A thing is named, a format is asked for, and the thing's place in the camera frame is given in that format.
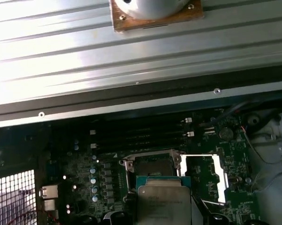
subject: copper mounting plate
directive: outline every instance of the copper mounting plate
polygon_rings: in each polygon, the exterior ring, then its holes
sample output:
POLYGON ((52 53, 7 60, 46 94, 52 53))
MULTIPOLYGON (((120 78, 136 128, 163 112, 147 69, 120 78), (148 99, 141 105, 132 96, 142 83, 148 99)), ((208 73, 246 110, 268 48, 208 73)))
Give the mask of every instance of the copper mounting plate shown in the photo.
POLYGON ((201 0, 191 0, 180 12, 160 20, 136 20, 133 17, 123 13, 118 8, 115 0, 110 0, 110 6, 112 11, 113 26, 116 32, 162 26, 170 23, 201 19, 204 17, 201 0))

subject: cable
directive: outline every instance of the cable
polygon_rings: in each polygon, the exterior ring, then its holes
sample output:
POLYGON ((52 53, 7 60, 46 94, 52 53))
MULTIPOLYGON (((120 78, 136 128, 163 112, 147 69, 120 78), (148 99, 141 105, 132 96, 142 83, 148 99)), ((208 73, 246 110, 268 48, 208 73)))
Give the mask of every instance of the cable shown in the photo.
POLYGON ((274 109, 272 110, 271 112, 269 112, 267 115, 265 115, 263 118, 261 118, 261 120, 259 121, 259 123, 253 125, 253 126, 249 126, 247 129, 246 129, 246 132, 248 135, 251 135, 259 130, 261 130, 264 126, 266 126, 269 121, 279 115, 280 113, 282 113, 282 107, 281 108, 278 108, 278 109, 274 109))
POLYGON ((253 146, 252 142, 250 141, 247 133, 246 133, 246 130, 243 126, 241 126, 241 129, 244 133, 244 136, 249 144, 249 146, 251 147, 251 149, 258 155, 258 157, 266 164, 270 164, 270 165, 274 165, 274 164, 278 164, 278 163, 281 163, 282 162, 282 157, 279 161, 276 161, 276 162, 267 162, 266 160, 263 159, 263 157, 260 155, 260 153, 255 149, 255 147, 253 146))
POLYGON ((44 212, 48 215, 49 218, 51 218, 55 223, 57 223, 58 225, 61 225, 60 222, 57 221, 57 219, 55 217, 53 217, 49 212, 44 211, 44 210, 32 210, 32 211, 28 211, 26 213, 23 213, 19 216, 17 216, 16 218, 14 218, 13 220, 9 221, 6 225, 12 225, 13 222, 15 222, 17 219, 24 217, 30 213, 35 213, 35 212, 44 212))
POLYGON ((273 184, 273 182, 280 176, 282 176, 282 172, 279 172, 273 178, 271 178, 271 180, 268 182, 268 184, 266 186, 264 186, 262 189, 255 190, 254 192, 259 193, 259 192, 263 192, 263 191, 267 190, 273 184))
POLYGON ((201 123, 199 124, 199 126, 204 128, 211 127, 216 123, 218 123, 219 121, 221 121, 222 119, 232 115, 233 113, 238 113, 240 110, 244 109, 244 107, 247 105, 253 104, 253 106, 251 106, 251 108, 253 108, 261 105, 266 101, 273 101, 277 99, 282 99, 282 93, 279 93, 279 96, 271 94, 271 95, 260 95, 259 97, 251 98, 249 100, 243 101, 237 105, 230 107, 229 109, 225 110, 221 115, 219 115, 216 119, 207 123, 201 123))
POLYGON ((220 116, 218 116, 216 119, 208 122, 208 123, 201 123, 199 124, 200 127, 211 127, 214 124, 218 123, 219 121, 221 121, 222 119, 224 119, 225 117, 228 117, 229 115, 233 114, 234 112, 240 110, 242 107, 244 107, 247 104, 252 103, 253 100, 247 100, 244 102, 241 102, 235 106, 230 107, 229 109, 225 110, 220 116))

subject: red wire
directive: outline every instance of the red wire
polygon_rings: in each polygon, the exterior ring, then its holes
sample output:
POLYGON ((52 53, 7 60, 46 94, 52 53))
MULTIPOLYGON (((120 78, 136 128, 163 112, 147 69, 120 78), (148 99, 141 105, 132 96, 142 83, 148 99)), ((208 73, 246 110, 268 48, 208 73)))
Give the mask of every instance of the red wire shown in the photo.
POLYGON ((14 218, 13 220, 9 221, 7 223, 7 225, 12 225, 13 222, 15 222, 18 218, 21 218, 29 213, 34 213, 34 212, 44 212, 48 215, 49 218, 51 218, 55 223, 57 223, 58 225, 61 225, 60 222, 57 221, 57 219, 55 217, 53 217, 49 212, 46 212, 46 211, 43 211, 43 210, 33 210, 33 211, 29 211, 29 212, 26 212, 26 213, 23 213, 21 215, 19 215, 18 217, 14 218))

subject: motherboard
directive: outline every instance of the motherboard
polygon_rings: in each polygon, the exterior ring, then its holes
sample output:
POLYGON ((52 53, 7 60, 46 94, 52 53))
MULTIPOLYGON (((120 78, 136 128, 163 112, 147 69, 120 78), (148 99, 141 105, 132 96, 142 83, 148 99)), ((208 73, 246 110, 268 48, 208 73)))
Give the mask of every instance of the motherboard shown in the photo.
POLYGON ((59 214, 69 221, 79 215, 100 221, 111 211, 136 218, 138 177, 188 176, 192 194, 210 211, 236 225, 258 219, 240 118, 200 126, 221 113, 208 109, 53 127, 47 179, 60 183, 59 214))

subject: metal mesh grille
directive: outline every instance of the metal mesh grille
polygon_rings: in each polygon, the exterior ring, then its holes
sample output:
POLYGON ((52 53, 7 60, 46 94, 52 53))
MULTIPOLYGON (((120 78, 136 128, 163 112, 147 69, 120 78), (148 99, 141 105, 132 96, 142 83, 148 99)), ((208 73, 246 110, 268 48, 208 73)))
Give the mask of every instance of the metal mesh grille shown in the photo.
POLYGON ((34 170, 0 178, 0 225, 37 225, 34 210, 34 170))

